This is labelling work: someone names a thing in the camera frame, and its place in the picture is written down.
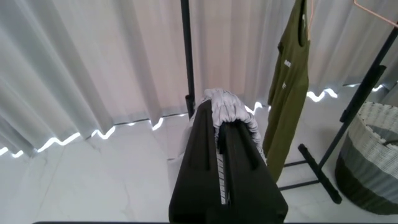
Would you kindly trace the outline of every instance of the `white tile floor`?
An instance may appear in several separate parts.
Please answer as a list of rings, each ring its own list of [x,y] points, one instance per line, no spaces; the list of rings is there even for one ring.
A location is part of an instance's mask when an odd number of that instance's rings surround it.
[[[319,103],[307,98],[287,162],[302,160],[297,150],[304,143],[319,161],[335,133],[338,119],[354,88],[344,88],[337,99]],[[373,94],[380,98],[383,92]],[[267,108],[257,109],[262,134]],[[145,121],[119,126],[103,140],[93,137],[67,146],[51,146],[33,159],[0,157],[0,223],[32,223],[46,220],[166,222],[170,200],[167,158],[175,156],[188,118],[165,118],[151,130]],[[334,183],[339,146],[325,164]],[[303,164],[283,170],[279,186],[312,180]],[[282,192],[289,222],[398,222],[397,215],[380,216],[353,205],[343,196],[334,204],[320,184]]]

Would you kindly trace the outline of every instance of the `olive green garment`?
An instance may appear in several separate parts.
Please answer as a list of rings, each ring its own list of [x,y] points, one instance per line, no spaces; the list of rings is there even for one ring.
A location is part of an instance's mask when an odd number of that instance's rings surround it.
[[[269,92],[271,111],[262,148],[271,176],[278,180],[289,153],[308,90],[306,0],[296,0],[278,45],[279,56]]]

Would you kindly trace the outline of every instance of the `rope basket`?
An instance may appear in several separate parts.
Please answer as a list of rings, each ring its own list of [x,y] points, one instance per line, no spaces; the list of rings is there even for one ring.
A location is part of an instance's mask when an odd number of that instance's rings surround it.
[[[335,176],[353,203],[398,214],[398,108],[365,102],[348,128]]]

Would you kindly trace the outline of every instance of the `clothes hanger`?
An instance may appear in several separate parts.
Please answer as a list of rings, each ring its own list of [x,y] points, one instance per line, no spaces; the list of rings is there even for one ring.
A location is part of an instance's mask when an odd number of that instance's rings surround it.
[[[380,16],[379,14],[377,14],[377,13],[375,13],[375,12],[372,12],[372,11],[370,11],[369,9],[367,9],[367,8],[365,8],[365,7],[363,7],[363,6],[361,6],[360,4],[358,4],[357,0],[354,0],[354,5],[357,6],[357,7],[359,7],[360,9],[365,10],[366,12],[368,12],[368,13],[370,13],[370,14],[372,14],[372,15],[374,15],[374,16],[376,16],[376,17],[378,17],[378,18],[380,18],[380,19],[382,19],[382,20],[384,20],[384,21],[386,21],[386,22],[388,22],[388,23],[390,23],[390,24],[393,25],[394,27],[398,28],[398,24],[396,24],[395,22],[392,22],[391,20],[386,19],[386,18]]]
[[[308,40],[311,38],[311,25],[312,25],[312,17],[313,17],[313,0],[311,0],[311,16],[310,16],[310,23],[308,24]]]

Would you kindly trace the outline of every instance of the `curtain fold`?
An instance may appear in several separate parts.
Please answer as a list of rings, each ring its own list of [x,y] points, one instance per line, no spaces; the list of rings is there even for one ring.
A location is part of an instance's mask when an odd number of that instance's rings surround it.
[[[398,1],[359,2],[398,19]],[[362,80],[392,26],[352,1],[314,3],[309,91],[338,93]],[[206,88],[224,88],[252,109],[267,103],[293,4],[190,1],[197,101]],[[0,147],[14,154],[186,112],[180,1],[3,0],[0,41]],[[397,42],[383,61],[386,87],[398,79]]]

